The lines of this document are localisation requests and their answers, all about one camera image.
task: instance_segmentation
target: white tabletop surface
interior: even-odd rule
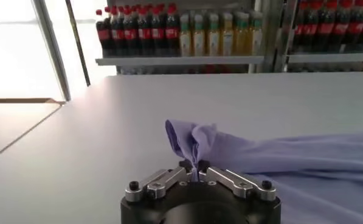
[[[126,184],[179,160],[166,119],[249,139],[363,131],[363,74],[108,77],[0,155],[0,223],[120,223]]]
[[[0,151],[59,107],[57,103],[0,103]]]

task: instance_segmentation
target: yellow drink bottle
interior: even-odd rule
[[[219,16],[210,14],[210,30],[208,32],[208,53],[209,56],[219,55]]]
[[[252,49],[253,49],[253,26],[250,23],[250,14],[246,14],[246,22],[247,22],[247,28],[246,28],[246,43],[245,43],[245,55],[252,55]]]
[[[232,27],[233,16],[229,12],[223,13],[223,29],[220,35],[221,55],[230,56],[233,54],[234,30]]]
[[[180,51],[182,57],[192,56],[192,40],[189,29],[189,15],[183,14],[180,17]]]
[[[205,54],[206,38],[203,30],[203,16],[195,15],[195,31],[193,32],[193,51],[195,56],[203,56]]]
[[[235,53],[237,55],[246,55],[246,38],[249,15],[243,12],[237,13],[237,30],[235,32]]]
[[[253,38],[252,38],[252,55],[261,54],[262,42],[262,13],[252,13]]]

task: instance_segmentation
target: red label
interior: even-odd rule
[[[165,36],[164,29],[159,28],[153,28],[151,30],[151,33],[153,34],[153,39],[163,39]]]
[[[107,40],[109,39],[109,30],[100,30],[97,32],[99,36],[99,40]]]
[[[125,30],[125,38],[127,40],[132,40],[137,38],[137,30],[131,29],[131,30]]]
[[[150,39],[151,38],[151,29],[139,29],[139,38],[141,39]]]
[[[301,35],[303,31],[303,25],[296,25],[295,27],[295,35]]]
[[[112,38],[114,40],[121,40],[125,38],[125,33],[123,30],[112,30]]]
[[[363,30],[363,23],[350,23],[347,31],[349,33],[361,33]]]
[[[334,28],[333,23],[325,23],[319,26],[317,32],[321,34],[329,34],[331,33],[331,31],[333,31],[333,28]]]
[[[179,38],[179,30],[175,28],[167,28],[167,39]]]
[[[309,24],[303,26],[303,33],[305,35],[314,35],[317,30],[317,24]]]
[[[347,28],[349,27],[349,24],[335,24],[335,27],[333,29],[333,33],[338,35],[343,35],[346,33]]]

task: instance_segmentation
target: black screw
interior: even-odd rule
[[[130,184],[128,184],[128,187],[132,191],[138,191],[139,190],[139,183],[138,183],[138,181],[132,181],[132,182],[130,182]]]
[[[148,191],[148,192],[147,192],[147,196],[148,196],[150,199],[155,199],[155,198],[156,198],[156,193],[154,193],[154,191]]]
[[[265,189],[265,190],[272,189],[272,182],[270,182],[268,180],[262,181],[262,188]]]

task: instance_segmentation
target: metal shelf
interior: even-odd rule
[[[261,64],[264,56],[98,58],[99,66]]]
[[[363,53],[355,54],[294,54],[288,63],[328,63],[363,61]]]

